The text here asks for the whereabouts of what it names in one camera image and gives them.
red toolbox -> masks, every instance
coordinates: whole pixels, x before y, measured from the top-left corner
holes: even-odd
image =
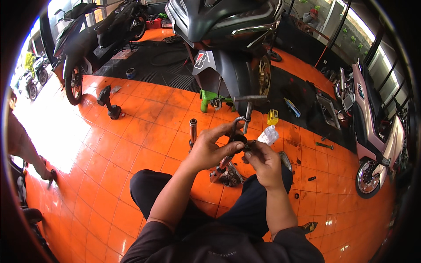
[[[161,28],[162,18],[157,18],[154,21],[146,21],[146,29]]]

dark shirt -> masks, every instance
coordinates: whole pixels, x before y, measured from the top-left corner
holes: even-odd
[[[211,223],[176,242],[166,225],[149,222],[121,260],[134,262],[277,263],[324,262],[324,259],[299,227],[279,231],[270,243],[239,229]]]

person's left hand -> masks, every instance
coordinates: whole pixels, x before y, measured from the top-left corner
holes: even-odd
[[[241,124],[237,124],[237,133]],[[195,172],[215,167],[227,155],[234,154],[236,150],[244,148],[244,143],[234,141],[222,147],[216,145],[219,137],[232,131],[232,122],[224,123],[210,130],[203,130],[197,138],[190,154],[185,159]]]

orange tile floor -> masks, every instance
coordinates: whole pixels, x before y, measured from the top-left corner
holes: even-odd
[[[291,69],[295,66],[288,63],[303,63],[282,56],[284,61],[275,66]],[[321,86],[326,82],[315,69],[297,73]],[[127,114],[122,119],[111,120],[96,103],[108,84],[122,87],[111,98]],[[60,262],[119,262],[145,224],[129,192],[133,174],[141,169],[173,174],[189,150],[191,118],[198,120],[200,132],[238,115],[227,106],[202,113],[199,94],[146,82],[84,76],[83,86],[78,106],[57,91],[54,77],[32,105],[16,106],[14,113],[39,154],[59,171],[57,184],[47,191],[47,182],[30,166],[27,201],[43,213],[39,226]],[[265,127],[266,115],[253,111],[246,137],[256,139]],[[388,229],[395,195],[389,180],[373,198],[362,199],[355,191],[355,154],[329,140],[324,143],[334,150],[316,148],[321,136],[289,122],[280,120],[275,127],[280,138],[272,148],[285,151],[293,164],[289,197],[299,225],[318,222],[307,238],[326,262],[367,262]],[[233,160],[238,171],[245,177],[254,174],[240,157]],[[191,197],[207,214],[219,217],[235,203],[242,185],[210,183],[208,173],[197,175]],[[316,179],[309,182],[312,176]],[[264,239],[269,241],[270,233]]]

pink scooter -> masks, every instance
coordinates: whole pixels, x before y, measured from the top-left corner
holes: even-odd
[[[352,65],[351,77],[353,83],[346,82],[344,69],[341,68],[342,105],[353,118],[353,134],[361,164],[355,186],[358,195],[367,199],[380,190],[387,175],[396,172],[405,130],[398,114],[387,120],[383,101],[364,63],[358,61]]]

